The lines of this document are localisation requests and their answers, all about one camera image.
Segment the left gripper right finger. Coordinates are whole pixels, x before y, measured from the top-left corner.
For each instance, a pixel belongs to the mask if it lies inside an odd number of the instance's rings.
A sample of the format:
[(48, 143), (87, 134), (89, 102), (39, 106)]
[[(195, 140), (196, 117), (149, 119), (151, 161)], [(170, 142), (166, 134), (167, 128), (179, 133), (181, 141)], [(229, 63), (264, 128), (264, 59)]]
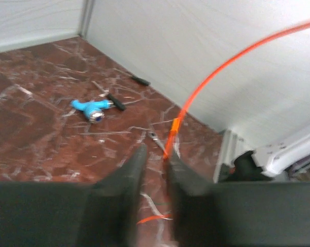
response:
[(310, 182), (211, 183), (176, 153), (166, 168), (179, 246), (310, 246)]

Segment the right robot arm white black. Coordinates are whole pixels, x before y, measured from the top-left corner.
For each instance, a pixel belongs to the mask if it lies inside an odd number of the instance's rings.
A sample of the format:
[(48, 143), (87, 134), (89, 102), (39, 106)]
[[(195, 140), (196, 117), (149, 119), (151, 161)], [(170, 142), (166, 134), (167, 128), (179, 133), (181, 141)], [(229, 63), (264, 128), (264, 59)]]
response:
[(310, 169), (310, 122), (265, 146), (247, 150), (243, 138), (224, 133), (213, 181), (289, 180)]

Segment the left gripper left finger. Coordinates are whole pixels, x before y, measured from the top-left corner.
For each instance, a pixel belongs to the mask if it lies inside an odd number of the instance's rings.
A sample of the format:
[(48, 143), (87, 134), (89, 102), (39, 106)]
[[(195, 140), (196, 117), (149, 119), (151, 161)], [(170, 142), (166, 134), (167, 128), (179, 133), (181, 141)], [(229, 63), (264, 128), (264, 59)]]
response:
[(93, 184), (0, 182), (0, 246), (135, 246), (147, 147)]

